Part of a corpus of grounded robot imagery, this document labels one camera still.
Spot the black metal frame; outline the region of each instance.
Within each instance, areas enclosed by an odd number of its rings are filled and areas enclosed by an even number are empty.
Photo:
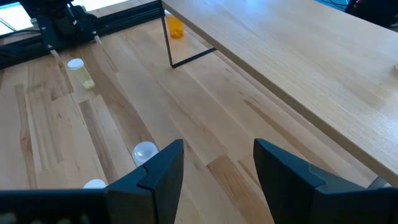
[[[97,34],[102,37],[123,29],[127,29],[129,27],[158,19],[161,15],[159,3],[154,1],[100,17],[94,23],[94,28]],[[85,42],[87,41],[82,40],[73,42],[54,50],[69,49]],[[49,49],[43,43],[43,38],[41,35],[6,45],[0,45],[0,70],[22,62],[26,62],[28,60],[39,58],[49,53]]]
[[[166,46],[167,46],[167,54],[169,55],[169,62],[170,62],[170,66],[171,66],[172,68],[177,68],[177,67],[179,67],[179,66],[181,66],[181,65],[185,65],[185,64],[188,63],[188,62],[191,62],[191,61],[193,61],[193,60],[195,60],[195,59],[197,59],[197,58],[200,58],[200,57],[202,57],[202,56],[204,56],[204,55],[206,55],[206,54],[212,53],[212,52],[214,52],[215,50],[217,50],[217,49],[215,49],[214,47],[212,47],[212,48],[210,48],[210,49],[208,49],[208,50],[205,50],[204,52],[201,52],[201,53],[199,53],[199,54],[196,54],[196,55],[194,55],[194,56],[191,56],[191,57],[189,57],[189,58],[186,58],[186,59],[182,60],[181,62],[173,63],[172,53],[171,53],[170,44],[169,44],[169,38],[167,37],[166,22],[164,21],[164,16],[165,16],[165,14],[164,14],[164,8],[163,8],[162,1],[161,1],[161,0],[159,0],[159,8],[160,8],[160,11],[161,11],[161,14],[162,14],[160,18],[162,19],[163,33],[164,33],[164,38],[165,38],[165,40],[166,40]]]

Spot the wooden table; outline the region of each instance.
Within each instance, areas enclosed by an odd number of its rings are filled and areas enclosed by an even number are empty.
[[[398,185],[398,34],[313,0],[162,2],[355,158]]]
[[[64,65],[85,61],[93,91],[49,55],[0,71],[0,189],[112,183],[135,169],[136,144],[162,149],[179,138],[185,167],[177,223],[272,223],[254,138],[362,186],[376,176],[220,52],[171,69],[160,19],[101,41],[60,53]],[[189,29],[170,46],[176,62],[206,49]]]

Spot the yellow object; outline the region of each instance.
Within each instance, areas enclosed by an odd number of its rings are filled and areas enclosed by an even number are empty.
[[[184,23],[167,11],[165,11],[165,15],[171,38],[182,38],[184,36]]]
[[[95,86],[95,83],[88,73],[82,59],[75,58],[70,60],[68,62],[68,67],[74,73],[74,75],[76,75],[77,79],[79,79],[86,90],[90,90]]]

